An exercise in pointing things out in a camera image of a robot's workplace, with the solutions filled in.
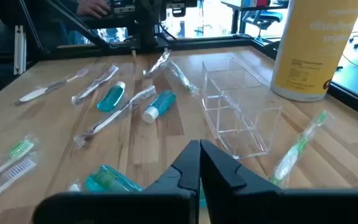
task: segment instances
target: toothbrush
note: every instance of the toothbrush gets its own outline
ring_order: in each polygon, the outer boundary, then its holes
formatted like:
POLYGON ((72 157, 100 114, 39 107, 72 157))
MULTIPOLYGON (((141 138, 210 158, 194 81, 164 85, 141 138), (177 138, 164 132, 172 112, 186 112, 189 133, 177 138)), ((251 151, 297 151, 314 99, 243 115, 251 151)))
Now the toothbrush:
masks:
POLYGON ((171 54, 171 51, 165 51, 161 57, 158 59, 158 61, 147 71, 143 71, 143 76, 146 78, 152 78, 153 76, 155 76, 157 73, 159 73, 160 71, 162 71, 163 69, 166 68, 166 66, 168 65, 168 61, 167 59, 169 58, 169 55, 171 54))
POLYGON ((115 111, 111 116, 107 119, 100 121, 99 123, 93 125, 90 129, 88 129, 81 136, 75 136, 73 140, 78 144, 79 147, 82 147, 87 141, 91 140, 91 138, 99 133, 105 126, 109 125, 113 121, 123 117, 131 110, 138 107, 144 100, 152 97, 155 94, 155 86, 150 85, 145 90, 137 93, 132 99, 126 102, 123 106, 121 106, 117 111, 115 111))
POLYGON ((11 167, 9 170, 5 171, 5 173, 0 176, 0 194, 35 166, 35 162, 29 158, 25 158, 24 160, 11 167))
POLYGON ((184 88, 192 95, 198 95, 199 89, 194 84, 190 82, 190 80, 184 75, 183 71, 180 69, 179 66, 176 65, 173 61, 169 60, 169 64, 172 67, 171 72, 177 78, 180 79, 180 82, 183 84, 184 88))
POLYGON ((71 101, 74 105, 78 105, 82 102, 82 100, 88 96, 91 92, 96 90, 99 86, 106 83, 108 80, 110 80, 115 73, 119 70, 119 68, 115 65, 112 65, 107 72, 105 72, 100 78, 97 78, 96 80, 92 81, 92 83, 83 91, 81 91, 78 95, 73 96, 71 101))
POLYGON ((280 185, 283 179, 291 172, 293 166, 298 161, 299 156, 302 154, 309 141, 313 138, 316 128, 323 124, 326 116, 327 111, 324 110, 319 116, 315 117, 299 139, 292 145, 291 149, 275 168, 273 177, 270 179, 273 184, 280 185))
POLYGON ((52 83, 48 86, 45 86, 45 87, 42 87, 42 88, 39 88, 37 90, 34 90, 28 94, 26 94, 25 96, 21 97, 19 100, 17 100, 15 102, 15 105, 18 106, 18 105, 21 105, 23 103, 26 103, 30 100, 33 100, 39 96, 42 96, 48 92, 51 92, 53 90, 56 90, 58 88, 60 88, 61 86, 64 86, 65 84, 69 83, 69 82, 72 82, 74 81, 76 78, 80 78, 80 77, 84 77, 85 75, 89 74, 89 71, 90 71, 90 68, 86 67, 86 68, 83 68, 81 70, 79 70, 77 72, 77 74, 71 78, 68 78, 66 80, 62 80, 62 81, 59 81, 59 82, 55 82, 55 83, 52 83))
POLYGON ((0 166, 0 173, 25 156, 35 146, 34 141, 24 139, 9 150, 8 160, 0 166))

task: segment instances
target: wooden tabletop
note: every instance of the wooden tabletop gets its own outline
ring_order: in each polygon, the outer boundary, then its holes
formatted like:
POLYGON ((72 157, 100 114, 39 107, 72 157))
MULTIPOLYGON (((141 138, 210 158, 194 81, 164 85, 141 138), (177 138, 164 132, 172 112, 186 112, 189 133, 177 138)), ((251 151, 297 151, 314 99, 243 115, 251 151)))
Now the wooden tabletop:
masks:
MULTIPOLYGON (((158 55, 81 58, 44 61, 34 65, 0 92, 0 153, 26 134, 39 139, 38 166, 0 195, 0 223, 29 223, 34 207, 45 197, 66 191, 74 180, 83 180, 102 164, 109 164, 144 188, 156 180, 191 139, 217 142, 200 105, 181 84, 165 73, 154 80, 142 79, 142 72, 152 66, 158 55), (119 66, 119 74, 94 92, 81 105, 70 99, 98 77, 107 65, 119 66), (14 102, 36 86, 44 86, 94 65, 92 73, 67 86, 21 106, 14 102), (157 91, 172 89, 176 104, 154 124, 146 124, 141 114, 147 103, 130 116, 105 128, 86 149, 77 149, 73 141, 108 114, 96 104, 117 81, 126 83, 126 97, 153 84, 157 91)), ((202 61, 232 58, 269 83, 274 61, 252 47, 173 52, 178 64, 195 85, 202 86, 202 61)), ((277 137, 268 155, 242 159, 247 168, 266 178, 275 164, 296 140, 311 118, 328 110, 334 119, 327 121, 306 148, 293 169, 290 188, 358 188, 358 113, 331 96, 315 103, 299 103, 279 98, 283 105, 277 137)), ((201 223, 207 212, 201 211, 201 223)))

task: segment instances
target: toothbrush handle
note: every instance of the toothbrush handle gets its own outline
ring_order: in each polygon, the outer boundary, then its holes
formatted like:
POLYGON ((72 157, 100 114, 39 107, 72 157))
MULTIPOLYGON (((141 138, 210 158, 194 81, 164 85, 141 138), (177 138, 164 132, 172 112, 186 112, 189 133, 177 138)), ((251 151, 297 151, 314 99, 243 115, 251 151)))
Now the toothbrush handle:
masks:
POLYGON ((21 97, 19 100, 17 100, 15 102, 15 104, 18 106, 18 105, 21 105, 23 103, 26 103, 28 101, 31 101, 39 96, 42 96, 50 91, 53 91, 55 89, 58 89, 60 88, 61 86, 65 85, 67 83, 66 80, 62 80, 62 81, 59 81, 59 82, 56 82, 56 83, 53 83, 51 85, 48 85, 46 87, 43 87, 43 88, 40 88, 38 90, 34 90, 30 93, 28 93, 27 95, 21 97))
POLYGON ((86 98, 91 92, 93 92, 95 89, 97 89, 100 85, 106 83, 110 78, 112 78, 112 76, 114 75, 115 73, 112 73, 111 75, 109 75, 108 77, 106 78, 98 78, 96 80, 94 80, 89 87, 87 87, 84 91, 82 91, 81 93, 79 93, 77 96, 73 96, 72 97, 72 103, 74 105, 78 105, 79 103, 82 102, 82 100, 84 98, 86 98))

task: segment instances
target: white toothbrush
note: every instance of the white toothbrush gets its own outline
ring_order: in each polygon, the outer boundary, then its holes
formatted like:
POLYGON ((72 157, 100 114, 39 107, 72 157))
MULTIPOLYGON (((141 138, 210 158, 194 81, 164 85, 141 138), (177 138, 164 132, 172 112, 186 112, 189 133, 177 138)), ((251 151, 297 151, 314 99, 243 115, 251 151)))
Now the white toothbrush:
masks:
POLYGON ((77 143, 79 147, 82 147, 87 141, 91 140, 91 138, 96 133, 99 133, 105 126, 122 118, 124 115, 128 114, 133 109, 137 108, 143 101, 147 100, 148 98, 152 97, 155 94, 156 94, 155 86, 153 85, 147 86, 145 90, 137 93, 134 97, 132 97, 132 99, 126 102, 123 106, 121 106, 107 119, 93 125, 82 135, 73 137, 73 140, 77 143))
POLYGON ((119 68, 117 66, 112 65, 100 78, 92 81, 86 89, 82 90, 78 95, 73 96, 71 99, 72 103, 74 105, 79 105, 91 92, 110 80, 118 70, 119 68))
POLYGON ((66 80, 62 80, 62 81, 59 81, 59 82, 55 82, 55 83, 52 83, 48 86, 45 86, 45 87, 42 87, 42 88, 39 88, 37 90, 34 90, 28 94, 26 94, 25 96, 21 97, 19 100, 17 100, 15 102, 16 105, 21 105, 23 103, 26 103, 30 100, 33 100, 39 96, 42 96, 43 94, 46 94, 50 91, 53 91, 53 90, 56 90, 58 88, 60 88, 61 86, 64 86, 65 84, 67 84, 68 82, 72 82, 74 79, 76 78, 80 78, 80 77, 84 77, 85 75, 89 74, 89 71, 90 71, 90 68, 86 67, 86 68, 83 68, 81 70, 79 70, 77 72, 77 74, 71 78, 68 78, 66 80))
POLYGON ((6 190, 14 181, 22 177, 24 174, 32 170, 36 163, 25 158, 0 176, 0 194, 6 190))

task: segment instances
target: green toothbrush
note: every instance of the green toothbrush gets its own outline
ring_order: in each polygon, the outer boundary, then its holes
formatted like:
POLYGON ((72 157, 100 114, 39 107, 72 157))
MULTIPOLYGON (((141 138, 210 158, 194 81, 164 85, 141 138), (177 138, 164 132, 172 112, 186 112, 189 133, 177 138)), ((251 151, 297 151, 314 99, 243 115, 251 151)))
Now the green toothbrush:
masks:
POLYGON ((0 162, 0 173, 25 156, 34 146, 35 139, 26 136, 23 140, 10 148, 7 158, 0 162))
POLYGON ((309 141, 313 138, 316 128, 320 127, 325 121, 327 111, 324 110, 315 117, 309 124, 308 128, 301 134, 298 140, 292 145, 291 149, 286 153, 284 158, 280 161, 274 170, 273 177, 270 182, 275 185, 280 185, 283 179, 288 176, 293 166, 298 161, 300 155, 308 145, 309 141))

